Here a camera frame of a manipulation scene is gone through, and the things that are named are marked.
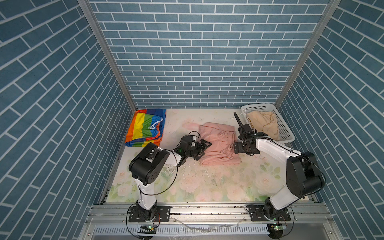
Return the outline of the pink shorts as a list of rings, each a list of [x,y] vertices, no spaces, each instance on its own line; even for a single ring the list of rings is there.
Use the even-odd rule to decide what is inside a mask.
[[[205,155],[200,158],[199,162],[203,166],[218,165],[238,165],[241,163],[239,155],[235,154],[235,127],[217,124],[205,123],[199,126],[201,138],[212,143],[205,150]]]

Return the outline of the white plastic laundry basket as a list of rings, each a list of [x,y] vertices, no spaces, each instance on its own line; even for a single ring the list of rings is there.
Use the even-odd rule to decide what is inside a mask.
[[[273,140],[286,144],[295,136],[273,104],[253,104],[241,107],[247,123],[257,132],[263,132]]]

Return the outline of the rainbow striped shorts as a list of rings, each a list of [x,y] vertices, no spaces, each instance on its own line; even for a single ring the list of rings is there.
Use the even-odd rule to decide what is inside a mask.
[[[145,147],[153,143],[159,147],[164,133],[166,112],[166,109],[136,111],[126,135],[125,145]]]

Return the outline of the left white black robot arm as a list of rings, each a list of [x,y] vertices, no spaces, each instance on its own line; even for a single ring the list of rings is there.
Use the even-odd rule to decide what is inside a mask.
[[[149,143],[135,156],[129,165],[129,171],[139,190],[136,209],[141,221],[150,222],[159,215],[156,196],[166,190],[155,193],[154,182],[164,165],[175,166],[178,170],[188,158],[197,161],[203,157],[205,150],[211,145],[211,142],[198,136],[186,135],[181,138],[173,150],[161,149],[157,145]]]

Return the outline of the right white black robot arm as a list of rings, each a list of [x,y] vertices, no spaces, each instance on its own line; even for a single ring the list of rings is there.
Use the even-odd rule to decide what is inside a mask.
[[[320,191],[326,177],[318,166],[316,156],[311,152],[297,153],[278,144],[263,132],[257,132],[250,125],[239,124],[239,142],[234,144],[235,154],[249,156],[265,152],[286,165],[286,183],[276,194],[265,200],[264,215],[269,220],[280,217],[287,207],[299,199]]]

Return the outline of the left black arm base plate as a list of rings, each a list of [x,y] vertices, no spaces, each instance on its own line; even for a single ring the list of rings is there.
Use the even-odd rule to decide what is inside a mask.
[[[128,222],[169,222],[170,213],[170,206],[153,206],[150,210],[145,210],[141,206],[134,205],[128,213]]]

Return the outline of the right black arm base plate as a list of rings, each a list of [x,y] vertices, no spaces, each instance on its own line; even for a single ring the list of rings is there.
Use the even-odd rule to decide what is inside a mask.
[[[269,205],[246,205],[252,222],[262,221],[290,221],[291,216],[287,208],[276,210]]]

